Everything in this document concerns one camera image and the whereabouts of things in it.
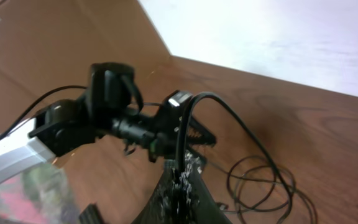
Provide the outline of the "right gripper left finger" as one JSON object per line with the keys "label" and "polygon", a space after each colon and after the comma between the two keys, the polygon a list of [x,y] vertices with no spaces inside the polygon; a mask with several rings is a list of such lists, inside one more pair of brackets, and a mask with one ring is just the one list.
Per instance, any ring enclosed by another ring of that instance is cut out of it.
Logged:
{"label": "right gripper left finger", "polygon": [[178,188],[175,185],[175,162],[166,160],[152,196],[132,224],[176,223]]}

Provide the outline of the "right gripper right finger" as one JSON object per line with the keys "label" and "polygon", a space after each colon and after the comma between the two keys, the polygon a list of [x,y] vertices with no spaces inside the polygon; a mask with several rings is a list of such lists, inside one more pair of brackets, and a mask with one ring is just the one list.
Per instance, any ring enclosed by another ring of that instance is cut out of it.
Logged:
{"label": "right gripper right finger", "polygon": [[203,161],[190,152],[185,154],[185,170],[180,174],[183,193],[178,203],[181,223],[227,224],[231,221],[219,209],[201,178]]}

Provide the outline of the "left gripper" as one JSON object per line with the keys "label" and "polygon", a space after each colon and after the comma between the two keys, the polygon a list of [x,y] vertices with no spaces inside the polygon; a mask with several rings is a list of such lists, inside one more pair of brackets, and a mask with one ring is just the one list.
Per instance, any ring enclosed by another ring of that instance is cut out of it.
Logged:
{"label": "left gripper", "polygon": [[[127,108],[120,116],[112,119],[110,134],[148,150],[150,162],[158,157],[174,159],[176,156],[177,133],[179,126],[179,109],[167,105],[159,106],[153,116],[138,113],[134,108]],[[186,133],[186,146],[214,146],[216,136],[194,116]]]}

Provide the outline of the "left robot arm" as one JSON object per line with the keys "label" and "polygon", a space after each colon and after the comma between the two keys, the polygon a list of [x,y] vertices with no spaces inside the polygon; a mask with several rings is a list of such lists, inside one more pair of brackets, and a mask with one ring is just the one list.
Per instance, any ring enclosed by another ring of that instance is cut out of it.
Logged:
{"label": "left robot arm", "polygon": [[94,63],[82,95],[46,106],[28,118],[22,114],[0,134],[0,183],[69,154],[105,136],[124,142],[124,154],[145,149],[149,161],[174,160],[184,110],[191,99],[177,90],[143,114],[135,70],[124,63]]}

